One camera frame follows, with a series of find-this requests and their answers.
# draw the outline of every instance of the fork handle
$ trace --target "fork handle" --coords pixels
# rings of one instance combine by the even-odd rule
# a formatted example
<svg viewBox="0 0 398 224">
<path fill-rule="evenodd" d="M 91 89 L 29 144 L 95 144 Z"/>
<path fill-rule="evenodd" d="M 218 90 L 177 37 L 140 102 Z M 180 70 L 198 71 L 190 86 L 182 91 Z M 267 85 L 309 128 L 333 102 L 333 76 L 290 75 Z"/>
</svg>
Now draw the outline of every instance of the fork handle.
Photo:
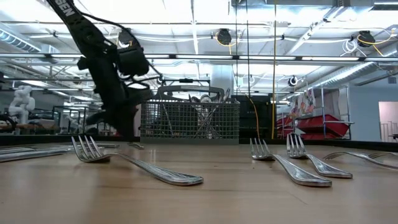
<svg viewBox="0 0 398 224">
<path fill-rule="evenodd" d="M 149 164 L 147 162 L 138 159 L 134 159 L 132 157 L 120 153 L 110 153 L 110 155 L 120 156 L 123 159 L 131 162 L 132 164 L 140 167 L 141 169 L 152 174 L 159 180 L 166 182 L 168 184 L 188 186 L 188 185 L 200 184 L 203 182 L 203 178 L 200 176 L 174 172 L 168 169 L 154 166 L 152 164 Z"/>
<path fill-rule="evenodd" d="M 305 186 L 316 186 L 316 187 L 330 187 L 331 181 L 323 179 L 321 177 L 310 174 L 309 172 L 299 168 L 288 160 L 284 159 L 282 156 L 273 154 L 273 158 L 278 161 L 282 167 L 286 170 L 290 178 L 296 184 Z"/>
<path fill-rule="evenodd" d="M 353 175 L 349 172 L 332 167 L 311 154 L 306 154 L 306 156 L 311 160 L 319 175 L 325 177 L 353 178 Z"/>
</svg>

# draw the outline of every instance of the silver fork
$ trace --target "silver fork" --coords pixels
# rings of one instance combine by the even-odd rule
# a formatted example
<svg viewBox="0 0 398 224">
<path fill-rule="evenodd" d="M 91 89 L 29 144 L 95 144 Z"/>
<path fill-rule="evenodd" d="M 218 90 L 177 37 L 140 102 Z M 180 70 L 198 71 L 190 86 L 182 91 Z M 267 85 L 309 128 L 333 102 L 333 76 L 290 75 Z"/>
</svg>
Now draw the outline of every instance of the silver fork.
<svg viewBox="0 0 398 224">
<path fill-rule="evenodd" d="M 393 166 L 393 165 L 389 165 L 389 164 L 385 164 L 385 163 L 376 161 L 376 160 L 370 158 L 367 154 L 361 153 L 361 152 L 334 152 L 334 153 L 331 153 L 329 155 L 326 155 L 324 157 L 324 159 L 334 159 L 334 158 L 342 156 L 344 154 L 348 154 L 348 155 L 355 156 L 355 157 L 358 157 L 358 158 L 361 158 L 361 159 L 365 159 L 365 160 L 367 160 L 369 162 L 372 162 L 372 163 L 377 164 L 377 165 L 382 166 L 382 167 L 398 170 L 397 166 Z"/>
<path fill-rule="evenodd" d="M 375 159 L 375 158 L 378 158 L 378 157 L 381 157 L 381 156 L 398 156 L 398 153 L 394 153 L 394 152 L 375 152 L 375 153 L 369 154 L 368 156 L 371 159 Z"/>
<path fill-rule="evenodd" d="M 179 186 L 188 186 L 188 185 L 194 185 L 194 184 L 200 184 L 203 182 L 203 178 L 195 175 L 188 175 L 188 174 L 182 174 L 178 172 L 174 172 L 171 170 L 167 170 L 161 167 L 154 166 L 152 164 L 146 163 L 144 161 L 140 161 L 138 159 L 134 159 L 132 157 L 129 157 L 127 155 L 117 153 L 117 152 L 111 152 L 107 154 L 103 154 L 100 149 L 98 148 L 98 145 L 95 143 L 94 139 L 90 136 L 91 144 L 90 141 L 85 137 L 85 142 L 87 143 L 88 150 L 85 146 L 85 142 L 81 139 L 79 136 L 79 141 L 81 148 L 83 149 L 83 152 L 78 148 L 75 138 L 72 137 L 72 143 L 73 143 L 73 148 L 75 148 L 75 152 L 79 160 L 83 162 L 109 162 L 110 157 L 112 156 L 119 156 L 132 164 L 140 167 L 141 169 L 145 170 L 146 172 L 152 174 L 154 177 L 157 179 L 166 182 L 168 184 L 172 185 L 179 185 Z"/>
<path fill-rule="evenodd" d="M 323 179 L 321 177 L 315 176 L 298 166 L 294 165 L 293 163 L 287 161 L 284 159 L 282 156 L 273 154 L 270 152 L 267 143 L 262 140 L 264 143 L 263 144 L 260 142 L 260 147 L 257 143 L 257 140 L 254 139 L 254 142 L 256 143 L 257 149 L 254 149 L 253 142 L 250 139 L 250 148 L 251 148 L 251 156 L 255 160 L 259 161 L 278 161 L 279 164 L 286 170 L 290 178 L 295 182 L 296 184 L 304 185 L 304 186 L 313 186 L 313 187 L 330 187 L 331 186 L 331 181 Z"/>
<path fill-rule="evenodd" d="M 353 178 L 353 175 L 349 172 L 332 167 L 315 156 L 308 154 L 307 149 L 298 134 L 290 133 L 287 135 L 286 150 L 287 155 L 292 159 L 310 159 L 319 175 L 325 177 Z"/>
</svg>

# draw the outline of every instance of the white robot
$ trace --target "white robot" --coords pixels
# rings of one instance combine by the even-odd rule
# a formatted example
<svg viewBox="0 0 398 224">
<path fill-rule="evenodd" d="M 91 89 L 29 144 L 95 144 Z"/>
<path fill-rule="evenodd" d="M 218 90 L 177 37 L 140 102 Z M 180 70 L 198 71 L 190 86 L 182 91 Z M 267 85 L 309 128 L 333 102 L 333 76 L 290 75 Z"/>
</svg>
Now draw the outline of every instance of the white robot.
<svg viewBox="0 0 398 224">
<path fill-rule="evenodd" d="M 14 92 L 14 100 L 8 108 L 9 114 L 15 116 L 19 114 L 19 123 L 27 124 L 29 112 L 35 108 L 35 99 L 30 97 L 31 86 L 19 86 Z"/>
</svg>

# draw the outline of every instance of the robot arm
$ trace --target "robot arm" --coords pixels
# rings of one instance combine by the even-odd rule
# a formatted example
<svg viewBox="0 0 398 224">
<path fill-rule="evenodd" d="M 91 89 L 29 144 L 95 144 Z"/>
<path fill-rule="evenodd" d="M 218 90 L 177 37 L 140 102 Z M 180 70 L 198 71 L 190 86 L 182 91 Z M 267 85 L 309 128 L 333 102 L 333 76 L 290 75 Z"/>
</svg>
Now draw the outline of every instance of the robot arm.
<svg viewBox="0 0 398 224">
<path fill-rule="evenodd" d="M 114 126 L 123 136 L 132 136 L 134 130 L 135 106 L 152 97 L 148 85 L 147 89 L 137 90 L 128 88 L 121 80 L 118 71 L 129 76 L 133 83 L 140 83 L 133 79 L 134 75 L 144 75 L 149 71 L 149 62 L 143 53 L 143 48 L 135 37 L 132 44 L 125 49 L 118 49 L 115 44 L 104 37 L 102 32 L 84 16 L 105 21 L 80 12 L 72 0 L 47 0 L 52 9 L 58 14 L 68 27 L 73 40 L 84 55 L 79 62 L 80 70 L 90 71 L 98 93 L 103 101 L 105 120 Z"/>
</svg>

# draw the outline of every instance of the ceiling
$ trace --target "ceiling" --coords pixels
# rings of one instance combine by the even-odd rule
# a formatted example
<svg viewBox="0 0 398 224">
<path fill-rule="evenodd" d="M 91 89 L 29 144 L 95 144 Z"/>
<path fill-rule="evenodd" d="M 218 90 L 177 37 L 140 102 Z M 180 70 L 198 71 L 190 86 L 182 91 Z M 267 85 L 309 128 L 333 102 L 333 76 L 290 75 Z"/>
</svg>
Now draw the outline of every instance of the ceiling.
<svg viewBox="0 0 398 224">
<path fill-rule="evenodd" d="M 373 47 L 358 47 L 352 52 L 347 50 L 353 48 L 352 45 L 347 45 L 348 40 L 358 36 L 361 30 L 369 30 L 375 36 L 376 42 L 388 40 L 377 45 L 382 54 L 385 52 L 384 49 L 397 42 L 394 35 L 394 28 L 398 27 L 397 11 L 372 11 L 371 7 L 344 8 L 343 12 L 330 19 L 330 22 L 324 23 L 323 18 L 335 9 L 332 5 L 324 4 L 326 0 L 297 1 L 306 6 L 279 5 L 276 24 L 274 24 L 272 5 L 250 5 L 247 11 L 244 7 L 235 10 L 230 0 L 112 0 L 102 1 L 101 4 L 98 4 L 98 0 L 74 0 L 74 2 L 82 12 L 131 28 L 146 54 L 273 55 L 274 32 L 278 40 L 275 50 L 277 55 L 363 57 L 365 54 L 382 57 Z M 314 4 L 318 2 L 319 5 L 309 6 L 311 2 Z M 0 21 L 30 43 L 51 45 L 59 53 L 80 53 L 67 27 L 44 0 L 0 0 Z M 116 43 L 120 28 L 96 21 L 93 23 L 110 41 Z M 214 38 L 220 28 L 230 30 L 233 39 L 231 47 L 220 45 Z M 298 45 L 299 40 L 303 38 L 305 41 Z M 0 53 L 26 52 L 0 42 Z M 54 79 L 91 78 L 87 70 L 80 71 L 73 65 L 53 66 L 50 71 L 50 64 L 42 66 L 33 63 L 39 63 L 40 60 L 13 58 L 8 60 L 44 73 L 37 75 L 26 69 L 16 69 L 22 73 L 19 77 L 43 78 L 45 74 L 50 74 Z M 76 61 L 72 60 L 67 62 L 76 64 Z M 216 64 L 211 60 L 200 59 L 183 63 L 178 59 L 151 62 L 168 77 L 202 79 L 209 79 L 212 66 Z M 272 89 L 273 65 L 250 62 L 241 62 L 237 65 L 231 60 L 226 66 L 232 66 L 234 74 L 244 78 L 243 86 L 255 82 L 256 89 Z M 275 79 L 278 81 L 276 87 L 277 90 L 291 90 L 287 86 L 287 81 L 283 80 L 295 75 L 303 81 L 296 87 L 297 90 L 344 66 L 346 65 L 278 63 L 275 67 Z M 10 61 L 1 62 L 0 69 L 10 69 Z M 92 88 L 94 85 L 93 82 L 76 84 L 65 81 L 48 82 L 48 84 L 64 88 Z M 98 97 L 88 91 L 83 96 L 88 95 L 98 100 Z"/>
</svg>

